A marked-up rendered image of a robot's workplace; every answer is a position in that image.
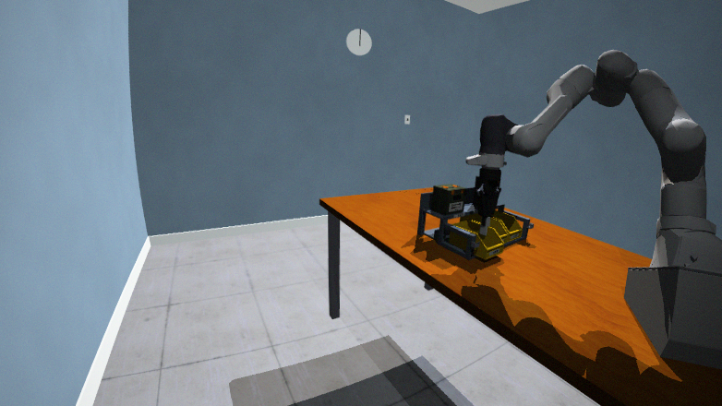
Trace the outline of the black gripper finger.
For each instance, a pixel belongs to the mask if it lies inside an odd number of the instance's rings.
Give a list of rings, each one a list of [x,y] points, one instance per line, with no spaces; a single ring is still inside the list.
[[[477,206],[478,206],[478,215],[482,216],[481,218],[481,225],[480,225],[480,233],[483,235],[487,235],[487,226],[488,226],[488,214],[489,214],[489,202],[491,199],[491,193],[492,193],[492,186],[488,188],[488,196],[485,196],[485,192],[483,192],[484,188],[483,185],[479,189],[475,191],[477,195]],[[486,204],[486,205],[485,205]]]
[[[492,218],[492,217],[493,217],[492,214],[495,213],[495,209],[496,209],[497,202],[498,202],[498,199],[499,199],[499,193],[500,193],[500,191],[501,191],[501,188],[500,188],[500,187],[497,187],[496,185],[493,186],[492,197],[491,197],[490,202],[489,202],[488,227],[489,227],[489,224],[490,224],[490,217]],[[496,194],[496,196],[495,196],[495,194]],[[493,207],[493,208],[492,208],[492,207]]]

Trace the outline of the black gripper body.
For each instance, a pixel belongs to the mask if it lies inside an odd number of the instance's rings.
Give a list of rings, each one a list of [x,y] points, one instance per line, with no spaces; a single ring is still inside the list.
[[[488,188],[490,186],[496,185],[498,187],[498,182],[491,182],[491,180],[500,180],[501,178],[501,170],[487,170],[484,168],[480,168],[479,178],[482,180],[480,187],[483,185],[483,192],[485,192],[485,196],[488,196]]]

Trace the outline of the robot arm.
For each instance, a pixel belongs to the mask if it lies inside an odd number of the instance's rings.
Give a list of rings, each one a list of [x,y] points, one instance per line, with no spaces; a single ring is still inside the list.
[[[505,151],[536,155],[548,135],[587,95],[606,107],[628,93],[661,156],[660,215],[650,267],[685,267],[722,274],[722,240],[706,219],[706,135],[685,112],[673,90],[655,71],[638,70],[624,52],[602,53],[596,72],[578,65],[548,90],[548,107],[530,124],[516,125],[504,114],[487,115],[480,128],[479,155],[468,165],[499,170]],[[710,270],[709,270],[710,269]]]

